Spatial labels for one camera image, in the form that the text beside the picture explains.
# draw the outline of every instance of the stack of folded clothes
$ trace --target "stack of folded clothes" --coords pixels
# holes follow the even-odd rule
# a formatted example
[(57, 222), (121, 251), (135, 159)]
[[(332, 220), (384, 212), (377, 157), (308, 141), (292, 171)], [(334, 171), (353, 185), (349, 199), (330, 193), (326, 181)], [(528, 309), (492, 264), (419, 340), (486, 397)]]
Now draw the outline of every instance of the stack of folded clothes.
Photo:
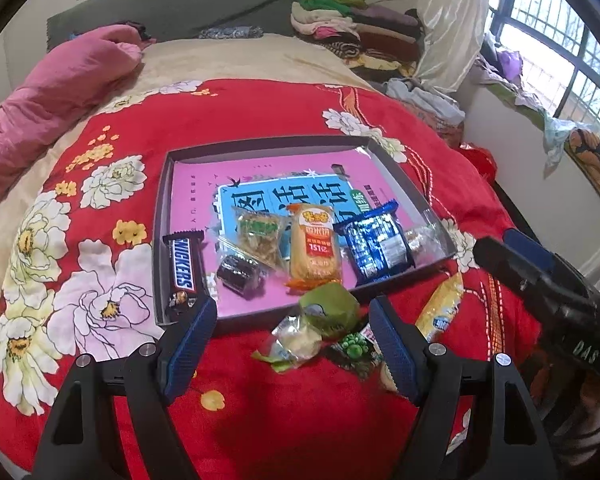
[(369, 82), (413, 75), (422, 54), (415, 9), (401, 14), (366, 0), (301, 0), (292, 5), (291, 23), (301, 39), (330, 50)]

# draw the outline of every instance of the orange snack package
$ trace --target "orange snack package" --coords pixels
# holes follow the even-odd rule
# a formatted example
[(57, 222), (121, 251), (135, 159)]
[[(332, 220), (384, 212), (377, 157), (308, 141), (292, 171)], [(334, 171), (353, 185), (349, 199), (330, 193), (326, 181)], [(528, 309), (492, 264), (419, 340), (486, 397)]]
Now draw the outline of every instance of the orange snack package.
[(342, 282), (333, 209), (315, 204), (287, 206), (291, 219), (290, 280), (292, 291), (304, 292), (329, 282)]

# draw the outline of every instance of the blue snack wrapper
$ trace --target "blue snack wrapper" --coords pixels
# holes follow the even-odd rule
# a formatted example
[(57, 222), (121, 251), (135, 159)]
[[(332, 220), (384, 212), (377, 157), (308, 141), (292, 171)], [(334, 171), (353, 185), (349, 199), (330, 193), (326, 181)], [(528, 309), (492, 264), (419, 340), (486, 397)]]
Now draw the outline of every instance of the blue snack wrapper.
[(358, 284), (376, 282), (415, 267), (411, 250), (395, 212), (398, 203), (386, 204), (333, 226), (344, 236), (358, 274)]

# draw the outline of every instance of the red label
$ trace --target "red label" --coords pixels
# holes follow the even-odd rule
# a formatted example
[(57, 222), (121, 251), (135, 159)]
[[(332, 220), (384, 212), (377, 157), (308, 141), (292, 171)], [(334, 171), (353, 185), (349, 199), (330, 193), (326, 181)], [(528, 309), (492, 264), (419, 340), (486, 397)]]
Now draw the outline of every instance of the red label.
[(331, 230), (324, 227), (306, 228), (306, 253), (309, 256), (333, 257)]

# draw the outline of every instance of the beige bed sheet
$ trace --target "beige bed sheet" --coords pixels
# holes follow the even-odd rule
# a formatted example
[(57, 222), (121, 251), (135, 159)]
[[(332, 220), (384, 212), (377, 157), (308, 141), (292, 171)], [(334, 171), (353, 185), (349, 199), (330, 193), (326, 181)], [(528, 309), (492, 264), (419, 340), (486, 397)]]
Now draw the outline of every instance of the beige bed sheet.
[[(144, 52), (138, 78), (119, 95), (139, 94), (184, 80), (270, 79), (297, 83), (370, 87), (321, 46), (267, 34), (257, 40), (177, 40)], [(27, 207), (34, 201), (58, 157), (86, 124), (81, 121), (37, 161), (0, 203), (0, 288), (11, 244)]]

